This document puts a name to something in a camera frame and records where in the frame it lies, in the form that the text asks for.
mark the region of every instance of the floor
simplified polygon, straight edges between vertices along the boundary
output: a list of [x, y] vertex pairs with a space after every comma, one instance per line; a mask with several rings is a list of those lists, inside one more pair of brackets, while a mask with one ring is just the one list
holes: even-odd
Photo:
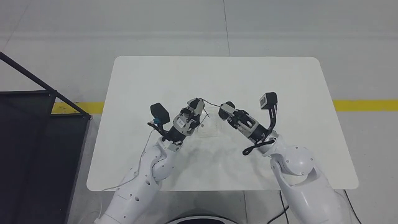
[[[397, 0], [0, 0], [0, 50], [72, 101], [104, 101], [120, 55], [310, 56], [334, 100], [396, 99], [397, 16]], [[0, 90], [33, 89], [0, 66]], [[397, 223], [398, 112], [338, 117], [359, 178], [348, 191], [358, 216]], [[90, 124], [69, 224], [100, 207], [85, 185], [100, 121]], [[104, 207], [111, 196], [101, 194]], [[255, 224], [281, 210], [278, 191], [161, 192], [138, 223], [204, 212]]]

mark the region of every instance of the black metal frame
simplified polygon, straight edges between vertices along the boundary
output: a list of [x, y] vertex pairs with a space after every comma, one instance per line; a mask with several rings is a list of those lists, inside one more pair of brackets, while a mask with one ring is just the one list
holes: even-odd
[[[7, 55], [5, 55], [2, 52], [0, 52], [0, 60], [2, 60], [3, 62], [8, 64], [13, 69], [17, 70], [19, 73], [23, 74], [24, 76], [26, 76], [27, 78], [29, 78], [30, 80], [32, 80], [33, 82], [38, 84], [42, 88], [44, 88], [44, 90], [36, 90], [36, 91], [2, 91], [2, 92], [0, 92], [0, 96], [6, 96], [6, 95], [21, 95], [21, 96], [24, 96], [24, 95], [32, 95], [32, 94], [34, 95], [34, 94], [48, 93], [49, 98], [50, 98], [51, 104], [45, 110], [46, 111], [45, 118], [41, 118], [41, 125], [39, 127], [39, 131], [38, 131], [36, 137], [33, 137], [33, 141], [37, 144], [37, 147], [32, 151], [31, 157], [29, 158], [30, 164], [33, 164], [34, 161], [37, 158], [37, 151], [39, 150], [40, 140], [42, 139], [42, 137], [45, 134], [45, 130], [47, 129], [47, 126], [48, 126], [48, 123], [49, 123], [51, 117], [54, 117], [54, 116], [81, 116], [83, 119], [86, 119], [86, 133], [85, 133], [85, 137], [83, 138], [82, 147], [81, 147], [81, 149], [79, 151], [79, 160], [78, 160], [78, 165], [77, 165], [77, 168], [76, 168], [76, 174], [75, 174], [75, 178], [74, 178], [72, 192], [71, 192], [71, 195], [70, 195], [70, 201], [69, 201], [69, 204], [68, 204], [68, 208], [65, 211], [66, 216], [65, 216], [64, 222], [66, 223], [67, 220], [68, 220], [68, 215], [69, 215], [70, 207], [71, 207], [71, 204], [72, 204], [72, 198], [73, 198], [73, 194], [74, 194], [74, 191], [75, 191], [76, 180], [77, 180], [78, 173], [79, 173], [79, 170], [80, 170], [80, 162], [81, 162], [81, 158], [82, 158], [82, 155], [83, 155], [83, 150], [84, 150], [85, 141], [86, 141], [86, 135], [87, 135], [87, 132], [88, 132], [88, 126], [90, 125], [90, 120], [92, 119], [92, 117], [91, 117], [91, 115], [89, 113], [87, 113], [86, 111], [81, 109], [79, 106], [74, 104], [68, 98], [66, 98], [61, 93], [59, 93], [57, 90], [55, 90], [54, 88], [52, 88], [51, 86], [49, 86], [48, 84], [43, 82], [41, 79], [39, 79], [33, 73], [30, 73], [30, 71], [26, 70], [24, 67], [19, 65], [17, 62], [15, 62], [13, 59], [11, 59], [10, 57], [8, 57]], [[77, 110], [77, 112], [79, 112], [79, 113], [74, 113], [74, 114], [52, 114], [52, 108], [53, 108], [53, 104], [55, 103], [55, 99], [56, 98], [59, 98], [60, 100], [62, 100], [63, 102], [65, 102], [66, 104], [68, 104], [69, 106], [74, 108], [75, 110]], [[17, 206], [16, 206], [15, 210], [12, 213], [11, 223], [16, 223], [17, 222], [19, 210], [20, 210], [22, 201], [23, 201], [23, 199], [25, 197], [25, 194], [26, 194], [26, 190], [24, 188], [28, 184], [28, 179], [30, 178], [31, 170], [32, 170], [32, 166], [28, 166], [25, 169], [25, 176], [24, 176], [24, 178], [22, 180], [22, 184], [21, 184], [23, 189], [20, 192], [20, 194], [17, 196], [17, 203], [16, 203]]]
[[91, 118], [91, 115], [88, 114], [85, 110], [81, 109], [79, 106], [74, 104], [72, 101], [70, 101], [67, 97], [61, 95], [57, 90], [43, 82], [41, 79], [39, 79], [37, 76], [35, 76], [33, 73], [30, 73], [28, 70], [26, 70], [24, 67], [19, 65], [17, 62], [15, 62], [13, 59], [8, 57], [6, 54], [3, 52], [0, 52], [0, 59], [10, 65], [13, 69], [17, 70], [19, 73], [25, 75], [27, 78], [31, 79], [33, 82], [41, 86], [42, 88], [46, 89], [47, 91], [50, 92], [50, 94], [55, 95], [56, 98], [59, 98], [75, 110], [77, 110], [79, 113], [83, 114], [87, 118]]

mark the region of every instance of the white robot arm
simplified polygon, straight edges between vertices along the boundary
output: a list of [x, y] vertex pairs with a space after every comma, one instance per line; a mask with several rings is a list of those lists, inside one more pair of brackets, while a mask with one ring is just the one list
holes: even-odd
[[95, 220], [96, 224], [132, 224], [141, 216], [160, 190], [162, 180], [171, 174], [183, 140], [199, 126], [204, 106], [199, 98], [188, 101], [188, 106], [174, 118], [169, 131], [163, 129], [163, 124], [170, 121], [166, 109], [160, 103], [150, 107], [155, 119], [148, 125], [162, 137], [142, 154], [138, 168], [131, 168], [123, 178], [108, 209]]
[[[286, 145], [282, 136], [273, 131], [276, 124], [276, 94], [266, 93], [260, 103], [261, 109], [269, 110], [271, 124], [268, 129], [247, 112], [235, 109], [230, 101], [221, 105], [219, 116], [254, 143], [243, 151], [244, 155], [257, 148], [263, 156], [271, 157], [271, 168], [280, 189], [301, 223], [343, 223], [340, 201], [317, 166], [313, 154], [305, 147]], [[307, 178], [299, 184], [290, 185], [283, 174]]]

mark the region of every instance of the white tabletop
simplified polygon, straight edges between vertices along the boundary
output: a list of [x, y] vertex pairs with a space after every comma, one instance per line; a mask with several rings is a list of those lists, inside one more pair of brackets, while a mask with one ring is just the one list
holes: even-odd
[[[97, 191], [118, 185], [138, 164], [151, 131], [150, 105], [161, 102], [172, 119], [195, 97], [216, 104], [232, 101], [268, 127], [268, 112], [259, 106], [268, 91], [277, 93], [275, 130], [286, 143], [313, 151], [334, 189], [355, 189], [358, 178], [320, 64], [306, 57], [118, 57], [87, 187]], [[279, 189], [269, 158], [256, 150], [242, 155], [251, 142], [221, 121], [217, 108], [205, 108], [211, 117], [184, 140], [162, 190]], [[153, 132], [149, 145], [159, 136]]]

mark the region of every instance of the yellow tape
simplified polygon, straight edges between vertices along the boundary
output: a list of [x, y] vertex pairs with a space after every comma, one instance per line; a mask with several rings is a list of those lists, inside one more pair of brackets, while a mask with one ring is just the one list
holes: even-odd
[[[104, 102], [75, 102], [81, 109], [85, 110], [89, 114], [102, 114], [104, 110]], [[52, 113], [79, 113], [71, 106], [64, 102], [55, 102], [52, 108]]]
[[398, 111], [398, 100], [333, 100], [336, 111]]
[[[102, 114], [104, 102], [76, 102], [89, 114]], [[333, 100], [336, 111], [398, 111], [398, 100]], [[64, 102], [56, 102], [52, 113], [78, 113]]]

